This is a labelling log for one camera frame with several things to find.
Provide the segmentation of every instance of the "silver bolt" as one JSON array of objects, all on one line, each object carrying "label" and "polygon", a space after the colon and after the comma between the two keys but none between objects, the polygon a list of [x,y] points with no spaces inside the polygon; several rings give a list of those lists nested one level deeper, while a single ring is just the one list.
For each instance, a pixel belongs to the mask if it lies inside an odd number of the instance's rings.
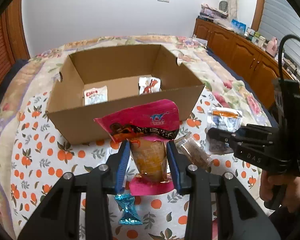
[{"label": "silver bolt", "polygon": [[63,178],[64,179],[71,179],[72,178],[72,173],[71,172],[66,172],[65,174],[63,174]]},{"label": "silver bolt", "polygon": [[233,174],[231,172],[226,172],[224,176],[226,179],[233,179]]},{"label": "silver bolt", "polygon": [[101,170],[101,171],[106,171],[108,168],[109,168],[109,167],[108,167],[107,164],[101,164],[101,165],[99,166],[99,170]]},{"label": "silver bolt", "polygon": [[190,165],[188,166],[188,169],[189,169],[190,171],[196,171],[196,170],[198,169],[198,167],[197,167],[196,165],[194,165],[194,164],[190,164]]}]

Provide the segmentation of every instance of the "window blinds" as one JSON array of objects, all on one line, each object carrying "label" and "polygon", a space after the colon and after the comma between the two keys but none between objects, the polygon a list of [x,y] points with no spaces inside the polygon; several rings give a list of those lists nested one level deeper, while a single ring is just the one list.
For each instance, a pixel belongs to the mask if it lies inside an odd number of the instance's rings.
[{"label": "window blinds", "polygon": [[[259,32],[268,40],[275,36],[278,44],[287,34],[300,37],[300,18],[286,0],[265,0]],[[288,40],[284,50],[300,70],[300,42]]]}]

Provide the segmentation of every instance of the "pink kettle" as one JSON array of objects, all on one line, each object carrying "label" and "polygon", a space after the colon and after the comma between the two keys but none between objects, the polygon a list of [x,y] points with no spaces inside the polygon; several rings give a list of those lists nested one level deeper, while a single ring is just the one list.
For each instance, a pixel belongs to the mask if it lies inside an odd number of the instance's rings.
[{"label": "pink kettle", "polygon": [[266,52],[268,52],[272,57],[275,57],[278,49],[278,40],[276,37],[273,37],[271,41],[268,42]]}]

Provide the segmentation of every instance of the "human hand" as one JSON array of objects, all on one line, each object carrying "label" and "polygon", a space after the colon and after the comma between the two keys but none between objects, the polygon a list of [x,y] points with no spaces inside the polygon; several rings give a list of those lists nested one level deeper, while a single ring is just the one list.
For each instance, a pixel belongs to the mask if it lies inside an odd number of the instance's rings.
[{"label": "human hand", "polygon": [[273,197],[272,187],[284,184],[287,185],[287,190],[281,205],[287,207],[288,211],[293,213],[300,206],[300,177],[288,174],[269,176],[267,171],[262,171],[260,198],[264,201],[270,201]]}]

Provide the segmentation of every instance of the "bed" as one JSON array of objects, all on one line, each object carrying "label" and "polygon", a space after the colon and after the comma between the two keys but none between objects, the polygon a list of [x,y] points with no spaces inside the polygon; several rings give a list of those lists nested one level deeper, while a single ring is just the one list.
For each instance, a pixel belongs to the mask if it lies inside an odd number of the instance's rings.
[{"label": "bed", "polygon": [[[191,115],[180,122],[178,137],[192,132],[203,144],[206,138],[206,112],[211,106],[240,109],[243,124],[270,126],[265,109],[258,103],[240,77],[235,77],[223,63],[198,41],[176,36],[99,37],[65,44],[29,60],[12,79],[0,103],[0,223],[12,238],[16,238],[36,206],[49,192],[64,172],[75,175],[89,172],[105,163],[119,145],[111,140],[101,140],[85,145],[71,146],[55,129],[45,114],[47,99],[53,82],[65,57],[78,50],[101,46],[138,43],[163,44],[185,63],[205,83]],[[231,171],[256,201],[259,172],[249,163],[228,155],[212,155],[211,172],[223,174]],[[130,162],[126,190],[137,172]],[[186,228],[189,196],[180,196],[175,190],[158,196],[136,197],[137,212],[143,225],[121,226],[121,211],[113,197],[109,197],[110,220],[114,239],[178,239]],[[214,220],[216,205],[212,197]],[[85,198],[80,210],[80,238],[85,238]],[[213,237],[217,239],[216,222]]]}]

